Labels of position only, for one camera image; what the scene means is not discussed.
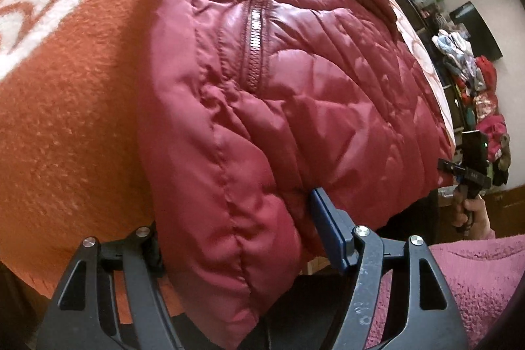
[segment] jacket pocket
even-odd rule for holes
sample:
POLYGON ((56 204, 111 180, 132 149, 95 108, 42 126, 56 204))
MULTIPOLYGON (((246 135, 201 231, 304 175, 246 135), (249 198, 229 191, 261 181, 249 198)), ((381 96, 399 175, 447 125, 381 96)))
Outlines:
POLYGON ((269 0, 250 0, 242 55, 241 87, 255 93, 261 82, 268 34, 269 0))

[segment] hand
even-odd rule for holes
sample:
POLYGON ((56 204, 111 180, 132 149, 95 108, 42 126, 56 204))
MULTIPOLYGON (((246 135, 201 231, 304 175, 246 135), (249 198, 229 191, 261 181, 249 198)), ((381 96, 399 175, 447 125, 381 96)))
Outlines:
POLYGON ((490 221, 487 215, 485 201, 478 195, 476 199, 464 200, 463 195, 456 187, 453 193, 452 206, 455 208, 455 219, 452 222, 454 227, 463 226, 467 220, 467 215, 463 209, 471 211, 473 214, 473 223, 468 238, 472 240, 485 239, 490 234, 490 221))

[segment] metal screw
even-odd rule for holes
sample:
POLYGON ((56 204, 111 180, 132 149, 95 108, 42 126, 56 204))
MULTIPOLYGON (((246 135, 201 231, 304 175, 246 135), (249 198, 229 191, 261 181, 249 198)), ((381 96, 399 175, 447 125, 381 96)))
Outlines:
POLYGON ((365 237, 370 234, 370 229, 367 226, 357 226, 355 228, 355 233, 358 236, 365 237))
POLYGON ((416 245, 417 247, 420 247, 422 244, 425 243, 423 238, 421 236, 418 236, 418 235, 410 236, 410 242, 412 244, 416 245))
POLYGON ((139 227, 135 233, 138 237, 146 237, 150 234, 150 231, 149 227, 139 227))
POLYGON ((95 243, 96 239, 94 237, 86 237, 84 242, 82 242, 82 245, 84 245, 86 248, 91 248, 95 243))

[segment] quilted fabric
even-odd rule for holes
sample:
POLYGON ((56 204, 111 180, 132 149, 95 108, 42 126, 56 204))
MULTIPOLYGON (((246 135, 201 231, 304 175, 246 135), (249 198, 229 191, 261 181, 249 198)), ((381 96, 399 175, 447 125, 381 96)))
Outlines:
POLYGON ((388 0, 160 0, 139 144, 170 279, 235 348, 322 247, 322 186, 384 225, 438 185, 438 103, 388 0))

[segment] metal zipper teeth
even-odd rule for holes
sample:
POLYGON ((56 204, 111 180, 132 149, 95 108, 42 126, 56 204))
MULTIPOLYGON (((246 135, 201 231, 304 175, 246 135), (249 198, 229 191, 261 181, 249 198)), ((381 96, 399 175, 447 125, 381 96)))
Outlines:
POLYGON ((246 85, 250 92, 255 92, 259 86, 261 69, 263 67, 262 40, 263 19, 266 0, 252 0, 248 15, 249 39, 246 85))

